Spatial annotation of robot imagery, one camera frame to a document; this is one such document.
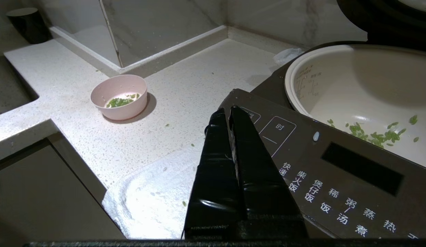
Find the white quartz countertop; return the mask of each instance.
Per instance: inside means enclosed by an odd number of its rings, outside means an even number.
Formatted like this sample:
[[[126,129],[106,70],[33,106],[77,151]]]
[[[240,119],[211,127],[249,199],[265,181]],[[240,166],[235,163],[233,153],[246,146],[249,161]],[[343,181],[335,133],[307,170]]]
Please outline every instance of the white quartz countertop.
[[[277,69],[273,53],[226,39],[147,77],[146,110],[111,122],[89,100],[108,77],[57,41],[5,55],[39,98],[0,115],[0,159],[60,131],[106,188],[203,136],[232,89]]]

